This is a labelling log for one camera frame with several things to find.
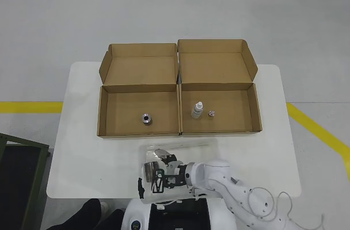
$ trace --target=box lid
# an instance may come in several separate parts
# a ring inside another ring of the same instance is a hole
[[[257,65],[243,39],[179,39],[181,83],[251,83]]]
[[[106,86],[175,85],[178,63],[176,44],[111,44],[100,67]]]

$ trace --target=transparent plastic tray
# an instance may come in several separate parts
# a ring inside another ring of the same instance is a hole
[[[142,165],[140,167],[139,177],[142,179],[142,187],[144,188],[142,202],[145,204],[192,198],[192,194],[189,192],[191,187],[187,185],[176,186],[172,189],[164,188],[163,193],[152,192],[154,186],[153,181],[149,179],[148,173],[146,177],[144,165],[146,163],[157,162],[160,168],[164,169],[166,172],[166,164],[163,163],[155,153],[158,149],[175,155],[176,159],[182,161],[183,164],[188,164],[190,162],[206,162],[219,156],[217,139],[215,138],[177,141],[167,144],[142,145],[140,147]]]

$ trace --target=yellow floor line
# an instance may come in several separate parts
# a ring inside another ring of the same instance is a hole
[[[61,113],[61,101],[0,101],[0,113]]]
[[[309,118],[299,109],[297,109],[294,105],[290,103],[286,103],[288,114],[295,121],[300,123],[304,128],[317,136],[320,140],[322,140],[329,147],[333,148],[336,152],[338,152],[344,160],[345,169],[347,170],[349,182],[350,182],[350,148],[346,146],[343,142],[341,142],[338,138],[334,137],[331,133],[329,133],[322,126],[317,124],[314,120]]]

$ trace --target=bottle cap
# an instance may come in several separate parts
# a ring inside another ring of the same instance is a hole
[[[197,109],[202,109],[202,108],[203,108],[202,101],[198,102],[198,103],[196,104],[196,107],[197,107]]]

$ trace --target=plastic container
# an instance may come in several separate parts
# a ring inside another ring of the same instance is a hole
[[[193,198],[192,188],[175,186],[173,188],[163,188],[163,192],[155,193],[155,171],[163,169],[165,175],[174,175],[178,165],[190,162],[206,162],[219,156],[217,139],[204,138],[195,141],[179,141],[169,144],[149,144],[140,147],[140,154],[143,156],[142,165],[139,172],[141,183],[138,183],[138,191],[144,192],[140,195],[144,204],[173,201],[179,199]],[[163,155],[167,154],[171,158],[171,164],[166,165]]]
[[[202,101],[200,101],[194,105],[193,110],[192,110],[192,117],[194,119],[197,119],[200,117],[202,112],[203,112],[203,104],[202,104]]]

